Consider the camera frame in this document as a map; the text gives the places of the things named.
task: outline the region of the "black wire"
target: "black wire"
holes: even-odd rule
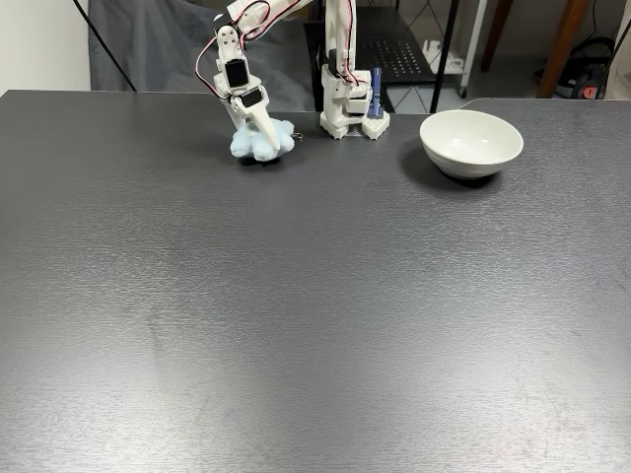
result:
[[[622,36],[620,37],[620,41],[618,41],[618,43],[615,45],[615,49],[613,49],[613,54],[611,54],[611,57],[609,58],[607,67],[604,70],[604,77],[602,78],[602,82],[600,83],[600,85],[598,86],[598,90],[596,91],[596,99],[600,97],[600,92],[602,92],[602,88],[604,87],[604,84],[607,82],[607,78],[609,77],[609,69],[611,69],[611,64],[613,64],[613,60],[615,59],[615,56],[618,53],[618,50],[622,46],[622,43],[626,39],[629,33],[629,30],[631,30],[631,20],[629,20],[629,23],[627,23],[627,27],[624,29],[624,32],[622,33]]]
[[[271,13],[271,11],[272,11],[272,7],[271,7],[271,5],[270,5],[270,4],[269,4],[269,2],[267,2],[266,0],[256,0],[256,1],[252,2],[252,3],[250,3],[249,5],[247,5],[247,7],[246,7],[246,8],[245,8],[245,10],[241,13],[241,15],[240,15],[240,16],[239,16],[239,17],[238,17],[238,18],[234,21],[234,23],[235,23],[235,27],[237,27],[237,28],[239,27],[239,22],[240,22],[240,21],[241,21],[241,19],[244,17],[245,12],[247,12],[247,10],[249,10],[249,7],[252,7],[252,6],[257,5],[257,4],[260,4],[260,3],[264,3],[265,5],[267,5],[267,13],[265,13],[265,18],[263,18],[263,21],[262,21],[262,22],[261,22],[261,24],[258,26],[258,28],[260,28],[260,27],[261,27],[261,26],[262,26],[262,25],[263,25],[263,24],[267,21],[267,19],[269,18],[269,14],[270,14],[270,13]],[[247,50],[247,48],[245,47],[245,44],[249,42],[249,40],[247,39],[247,36],[248,36],[250,33],[254,33],[256,30],[258,30],[258,28],[255,28],[255,29],[254,29],[254,30],[252,30],[251,32],[247,32],[247,33],[244,35],[244,50]]]
[[[412,20],[412,21],[410,22],[410,24],[409,24],[409,25],[405,28],[405,30],[406,30],[406,31],[408,31],[409,29],[411,29],[411,28],[412,28],[412,25],[414,25],[414,23],[416,22],[416,20],[418,20],[418,18],[419,18],[419,17],[421,16],[421,14],[425,11],[425,9],[426,9],[427,7],[429,7],[429,6],[430,6],[430,2],[431,2],[431,0],[425,0],[425,6],[424,6],[424,7],[421,9],[421,11],[420,11],[420,12],[418,12],[418,14],[414,17],[414,20]]]
[[[241,12],[241,14],[235,19],[233,20],[233,27],[235,29],[237,29],[238,32],[240,32],[241,34],[241,30],[239,29],[239,22],[241,21],[241,19],[247,14],[247,10],[249,10],[250,7],[254,6],[254,5],[258,5],[260,3],[264,3],[265,5],[267,5],[267,13],[265,13],[265,18],[263,19],[263,23],[265,23],[267,21],[267,18],[269,18],[269,14],[271,12],[271,6],[269,5],[269,3],[266,0],[255,0],[252,3],[250,3],[249,5],[247,5],[245,7],[245,9]],[[240,36],[240,40],[241,37],[243,38],[243,48],[245,50],[245,39],[247,38],[247,34],[241,34]],[[215,37],[213,37],[210,42],[202,49],[202,52],[199,54],[199,57],[197,58],[197,62],[195,63],[195,76],[197,76],[197,79],[199,79],[204,86],[206,86],[210,92],[213,93],[213,95],[219,99],[220,101],[230,101],[232,99],[232,97],[238,97],[238,96],[233,96],[231,94],[228,94],[225,97],[220,96],[217,93],[217,90],[210,84],[210,82],[208,82],[206,79],[203,78],[203,76],[199,73],[199,61],[201,61],[201,59],[204,57],[204,55],[208,52],[208,50],[210,49],[210,46],[213,44],[213,42],[219,42],[219,39],[217,38],[217,35],[215,34]]]
[[[594,34],[596,34],[596,32],[598,31],[598,28],[596,26],[596,3],[598,3],[598,0],[594,0],[594,3],[592,4],[592,22],[594,23],[594,31],[585,39],[585,41],[589,41],[590,39],[592,39]]]
[[[620,27],[617,27],[611,34],[611,39],[613,39],[614,42],[615,42],[615,36],[618,34],[619,30],[620,30]]]
[[[260,0],[260,1],[256,1],[256,2],[252,2],[252,3],[250,3],[247,7],[249,8],[249,7],[251,7],[252,5],[254,5],[255,3],[267,3],[267,2],[266,2],[266,1],[264,1],[264,0]],[[283,10],[283,11],[282,11],[282,12],[280,12],[278,15],[276,15],[276,19],[275,19],[275,20],[274,20],[271,24],[267,25],[267,26],[265,27],[265,29],[264,29],[262,32],[260,32],[259,34],[257,34],[257,35],[256,35],[255,37],[253,37],[252,39],[247,39],[247,36],[248,36],[250,33],[254,33],[254,31],[255,31],[255,30],[258,30],[258,28],[256,28],[256,29],[255,29],[254,31],[252,31],[252,32],[247,33],[247,34],[245,35],[244,44],[245,44],[245,42],[246,42],[246,41],[248,41],[248,42],[252,42],[252,41],[256,41],[257,39],[259,39],[261,36],[263,36],[265,33],[267,33],[267,30],[269,30],[271,27],[273,27],[273,26],[276,24],[275,22],[279,21],[278,19],[280,18],[280,16],[281,16],[281,15],[284,15],[286,12],[289,12],[292,8],[294,8],[294,7],[295,7],[296,5],[298,5],[299,3],[300,3],[300,0],[296,0],[293,4],[291,4],[291,5],[290,5],[289,7],[287,7],[285,10]],[[269,17],[269,14],[270,14],[270,11],[271,11],[271,10],[268,10],[267,15],[265,15],[265,20],[263,20],[263,23],[265,23],[265,22],[267,21],[267,18]]]
[[[405,98],[410,95],[410,92],[412,92],[412,89],[414,89],[414,87],[410,87],[409,90],[403,96],[403,98],[400,101],[398,101],[398,103],[393,107],[395,110],[398,108],[399,105],[401,105],[401,103],[405,100]]]
[[[88,18],[88,15],[86,15],[86,12],[84,12],[83,8],[81,8],[81,5],[79,5],[79,2],[77,0],[72,0],[72,1],[74,2],[75,6],[79,10],[79,13],[81,13],[81,16],[83,17],[83,19],[86,21],[86,23],[90,27],[90,30],[92,30],[92,33],[97,37],[97,40],[99,41],[99,43],[101,44],[101,46],[103,47],[107,55],[109,56],[109,59],[111,59],[111,62],[114,63],[114,66],[116,66],[116,69],[118,69],[118,72],[120,72],[122,77],[124,77],[125,82],[127,82],[127,85],[131,88],[132,91],[138,92],[136,91],[136,88],[127,77],[127,74],[125,74],[125,71],[123,71],[122,67],[120,67],[120,64],[118,64],[118,61],[116,61],[116,58],[113,56],[113,54],[111,53],[111,51],[105,44],[105,41],[103,41],[103,38],[101,37],[101,35],[99,34],[95,26],[92,24],[92,22]]]
[[[445,39],[445,32],[443,32],[443,29],[441,28],[441,22],[438,21],[436,13],[434,12],[434,8],[432,8],[432,1],[431,0],[429,2],[427,2],[427,6],[430,7],[430,11],[432,12],[432,16],[434,17],[434,20],[436,21],[436,25],[438,25],[438,29],[441,32],[441,36],[443,37],[443,39]]]
[[[351,34],[353,33],[353,26],[354,26],[353,9],[352,9],[351,5],[348,3],[349,0],[345,0],[345,1],[346,1],[346,6],[350,8],[351,28],[348,31],[348,42],[346,43],[346,49],[350,53],[350,51],[351,51]],[[353,79],[355,79],[355,80],[351,81],[346,76],[342,76],[339,72],[337,73],[336,77],[341,77],[344,80],[344,82],[346,82],[346,83],[352,82],[352,83],[355,83],[356,86],[358,86],[359,85],[359,81],[357,80],[357,78],[355,78],[355,76],[353,76],[353,73],[350,72],[350,60],[349,60],[349,58],[346,59],[346,66],[347,66],[347,70],[348,70],[350,76]]]

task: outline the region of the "white wall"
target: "white wall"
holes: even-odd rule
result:
[[[90,89],[88,28],[71,0],[0,0],[0,96],[9,89]]]

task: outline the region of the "blue cloth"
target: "blue cloth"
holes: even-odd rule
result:
[[[286,120],[275,120],[272,118],[278,140],[280,141],[280,150],[274,151],[263,134],[251,121],[242,126],[233,136],[233,143],[230,145],[230,151],[235,158],[255,158],[257,161],[271,161],[281,157],[285,153],[294,149],[294,124]]]

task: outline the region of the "wooden chair leg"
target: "wooden chair leg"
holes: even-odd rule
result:
[[[572,51],[576,34],[591,5],[591,0],[567,0],[563,17],[557,30],[556,40],[545,64],[543,77],[537,91],[538,99],[550,99]]]
[[[493,56],[495,55],[495,49],[502,37],[502,31],[506,20],[511,13],[511,7],[513,7],[513,0],[499,0],[497,7],[495,8],[495,16],[493,17],[493,24],[491,25],[491,33],[486,40],[486,47],[484,48],[484,55],[482,56],[482,65],[480,69],[482,72],[489,72]]]

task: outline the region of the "red wire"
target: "red wire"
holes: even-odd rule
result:
[[[260,27],[262,27],[262,26],[265,24],[265,22],[267,21],[267,17],[269,17],[269,14],[270,14],[270,13],[271,13],[271,11],[272,11],[272,7],[270,7],[269,3],[267,3],[267,2],[263,2],[263,3],[265,3],[265,5],[267,5],[267,13],[265,13],[265,18],[263,19],[263,23],[261,23],[261,24],[260,24],[260,25],[258,25],[257,27],[250,28],[249,30],[247,30],[246,32],[244,32],[244,33],[241,35],[241,39],[240,39],[241,49],[244,49],[245,37],[246,37],[248,34],[250,34],[251,32],[253,32],[253,31],[255,31],[255,30],[258,30]]]
[[[244,15],[244,13],[247,11],[247,9],[249,7],[251,7],[252,5],[256,5],[258,3],[264,3],[265,5],[267,5],[267,14],[265,16],[265,20],[267,20],[267,15],[269,15],[269,12],[271,12],[272,7],[265,0],[254,0],[253,2],[248,3],[247,5],[244,6],[244,8],[241,10],[241,12],[237,15],[237,18],[234,19],[235,24],[238,23],[241,20],[241,17]]]
[[[201,60],[201,58],[203,57],[204,54],[206,54],[206,51],[208,51],[208,49],[210,48],[210,46],[212,46],[213,42],[215,42],[217,40],[217,37],[213,37],[208,44],[206,44],[206,47],[204,47],[202,49],[202,51],[199,53],[199,56],[197,56],[197,62],[195,62],[195,75],[197,76],[197,79],[199,79],[201,82],[204,83],[204,85],[210,89],[210,92],[212,92],[215,97],[217,97],[218,99],[225,101],[228,99],[228,97],[223,97],[220,96],[219,93],[217,92],[217,90],[210,84],[210,82],[208,82],[206,79],[204,79],[201,74],[199,73],[199,61]]]
[[[259,34],[257,34],[255,37],[247,37],[246,40],[248,41],[254,41],[255,39],[257,39],[259,36],[263,35],[265,33],[265,31],[269,28],[269,26],[271,24],[273,24],[281,15],[283,15],[285,12],[291,10],[292,8],[294,8],[296,5],[298,5],[302,0],[296,0],[293,4],[291,4],[289,7],[287,7],[285,10],[283,10],[282,12],[280,12],[278,15],[276,15],[273,19],[271,19],[267,25],[265,25],[265,28],[263,28],[263,31],[260,32]]]
[[[349,60],[349,56],[351,53],[351,33],[353,31],[353,8],[351,7],[351,1],[350,0],[346,0],[346,6],[348,7],[348,32],[346,35],[346,44],[348,46],[348,55],[346,57],[346,62],[344,64],[345,70],[346,70],[346,74],[348,74],[349,76],[351,76],[353,78],[353,80],[355,81],[355,85],[358,86],[360,82],[364,83],[364,84],[368,84],[366,81],[360,81],[358,80],[353,73],[349,70],[348,67],[348,60]],[[344,78],[344,80],[346,82],[351,82],[348,79]]]

